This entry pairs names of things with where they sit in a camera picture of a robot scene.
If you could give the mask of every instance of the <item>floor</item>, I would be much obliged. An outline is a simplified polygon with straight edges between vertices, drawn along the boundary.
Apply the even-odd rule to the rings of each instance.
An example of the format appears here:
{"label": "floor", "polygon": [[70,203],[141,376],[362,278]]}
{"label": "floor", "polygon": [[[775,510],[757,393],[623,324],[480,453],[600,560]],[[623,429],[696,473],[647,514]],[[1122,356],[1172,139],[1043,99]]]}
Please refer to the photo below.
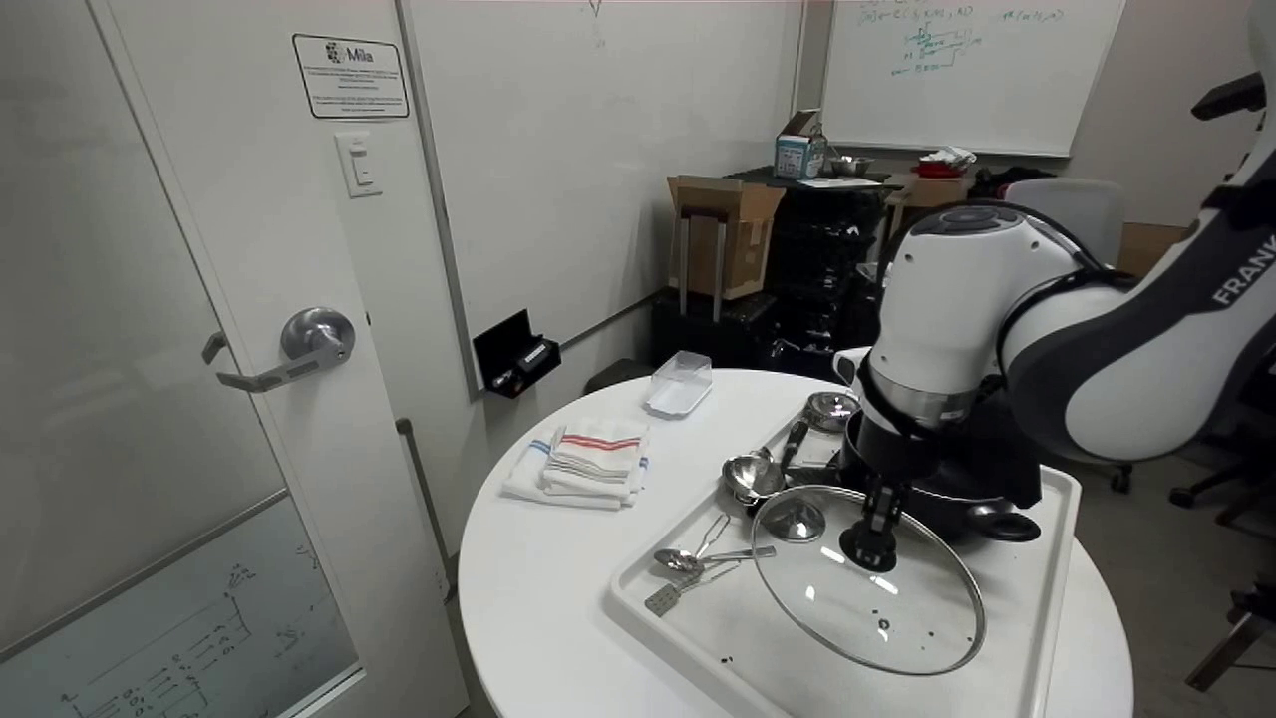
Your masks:
{"label": "floor", "polygon": [[1183,678],[1230,634],[1230,593],[1276,578],[1276,498],[1219,528],[1218,510],[1243,485],[1201,493],[1193,510],[1169,492],[1230,465],[1225,453],[1177,453],[1144,462],[1133,492],[1109,492],[1105,473],[1073,469],[1085,482],[1076,538],[1100,565],[1124,618],[1137,718],[1273,718],[1276,715],[1276,631],[1243,654],[1209,693]]}

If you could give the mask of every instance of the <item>light switch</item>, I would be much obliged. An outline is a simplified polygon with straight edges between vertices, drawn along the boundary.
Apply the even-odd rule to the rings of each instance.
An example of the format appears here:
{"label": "light switch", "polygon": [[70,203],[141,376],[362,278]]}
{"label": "light switch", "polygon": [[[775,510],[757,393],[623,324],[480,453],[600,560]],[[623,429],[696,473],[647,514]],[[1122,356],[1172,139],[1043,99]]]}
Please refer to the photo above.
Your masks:
{"label": "light switch", "polygon": [[371,133],[334,133],[346,194],[382,194]]}

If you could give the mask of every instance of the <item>black wall mount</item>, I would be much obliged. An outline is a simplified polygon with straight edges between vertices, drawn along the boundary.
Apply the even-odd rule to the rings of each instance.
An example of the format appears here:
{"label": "black wall mount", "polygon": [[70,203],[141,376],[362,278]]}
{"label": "black wall mount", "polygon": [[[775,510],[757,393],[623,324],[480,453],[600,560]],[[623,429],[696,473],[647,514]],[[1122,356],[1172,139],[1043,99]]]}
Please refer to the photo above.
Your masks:
{"label": "black wall mount", "polygon": [[519,310],[498,328],[476,337],[482,391],[492,393],[524,393],[530,384],[549,376],[561,364],[561,347],[555,337],[530,334],[530,314]]}

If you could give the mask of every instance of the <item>clear plastic lid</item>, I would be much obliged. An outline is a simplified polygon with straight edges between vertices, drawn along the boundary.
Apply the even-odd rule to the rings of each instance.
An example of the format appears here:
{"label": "clear plastic lid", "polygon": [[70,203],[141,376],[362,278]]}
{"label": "clear plastic lid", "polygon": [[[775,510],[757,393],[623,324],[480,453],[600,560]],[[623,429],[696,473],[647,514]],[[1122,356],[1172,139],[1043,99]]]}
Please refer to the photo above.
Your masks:
{"label": "clear plastic lid", "polygon": [[861,493],[795,485],[749,528],[771,597],[819,642],[888,674],[948,674],[984,642],[984,602],[967,561],[916,517],[894,528],[899,565],[864,570],[843,552]]}

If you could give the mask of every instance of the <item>door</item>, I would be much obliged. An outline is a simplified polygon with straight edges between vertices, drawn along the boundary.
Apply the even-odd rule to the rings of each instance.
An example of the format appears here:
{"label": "door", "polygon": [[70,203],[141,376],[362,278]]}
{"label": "door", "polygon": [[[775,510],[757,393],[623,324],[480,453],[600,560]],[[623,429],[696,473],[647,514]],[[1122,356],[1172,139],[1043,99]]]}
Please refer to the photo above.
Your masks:
{"label": "door", "polygon": [[[0,2],[0,715],[458,715],[338,219],[309,167],[220,193],[145,66],[181,33],[135,17]],[[355,320],[346,364],[215,377],[285,364],[301,308]]]}

